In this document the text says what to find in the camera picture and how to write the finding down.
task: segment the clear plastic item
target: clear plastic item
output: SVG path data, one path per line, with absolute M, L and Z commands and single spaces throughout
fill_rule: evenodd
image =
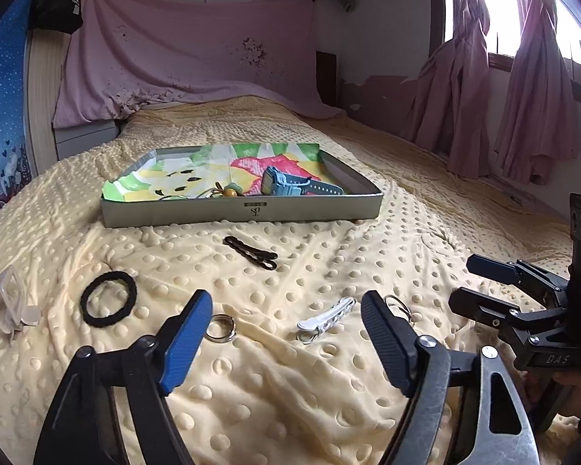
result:
M 0 330 L 13 336 L 23 326 L 38 325 L 41 310 L 26 305 L 26 292 L 13 266 L 0 273 Z

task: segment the silver ring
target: silver ring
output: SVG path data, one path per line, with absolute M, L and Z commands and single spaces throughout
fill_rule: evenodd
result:
M 229 329 L 229 331 L 227 334 L 222 335 L 221 337 L 214 337 L 208 332 L 205 332 L 205 336 L 209 341 L 213 341 L 214 343 L 227 343 L 232 341 L 237 335 L 237 324 L 235 323 L 235 319 L 232 316 L 226 315 L 224 313 L 213 315 L 211 317 L 211 323 L 213 322 L 224 323 L 225 327 Z
M 401 301 L 396 296 L 393 296 L 391 294 L 388 294 L 383 298 L 383 300 L 385 301 L 385 304 L 387 304 L 388 298 L 394 299 L 394 301 L 396 301 L 396 303 L 394 305 L 406 315 L 409 323 L 411 323 L 413 321 L 413 317 L 411 316 L 412 313 L 411 313 L 411 310 L 409 309 L 409 307 L 406 304 L 404 304 L 403 301 Z
M 303 344 L 312 344 L 320 334 L 317 331 L 297 332 L 297 339 Z

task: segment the white plastic clip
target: white plastic clip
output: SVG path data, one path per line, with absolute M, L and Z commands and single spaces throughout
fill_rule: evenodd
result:
M 26 293 L 13 266 L 0 273 L 0 330 L 11 338 L 23 326 L 35 326 L 41 320 L 38 306 L 26 306 Z
M 350 313 L 357 301 L 354 297 L 343 297 L 324 313 L 299 322 L 297 324 L 299 329 L 297 339 L 303 344 L 310 344 L 337 324 L 342 317 Z

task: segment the sunlight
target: sunlight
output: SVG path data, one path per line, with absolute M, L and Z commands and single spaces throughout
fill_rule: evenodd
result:
M 491 16 L 491 29 L 486 37 L 489 52 L 515 56 L 521 45 L 519 10 L 516 0 L 485 0 Z M 560 0 L 557 5 L 557 42 L 567 59 L 581 64 L 581 27 Z M 454 0 L 445 0 L 445 40 L 454 32 Z

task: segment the cardboard tray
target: cardboard tray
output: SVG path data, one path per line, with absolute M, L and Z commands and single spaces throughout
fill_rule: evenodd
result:
M 158 148 L 143 155 L 120 177 L 140 169 L 151 158 L 182 157 L 200 147 Z M 300 222 L 371 219 L 378 216 L 383 192 L 366 177 L 324 150 L 319 157 L 336 184 L 350 194 L 341 196 L 247 196 L 177 199 L 171 201 L 110 201 L 101 196 L 106 227 L 167 226 L 229 220 L 231 222 Z

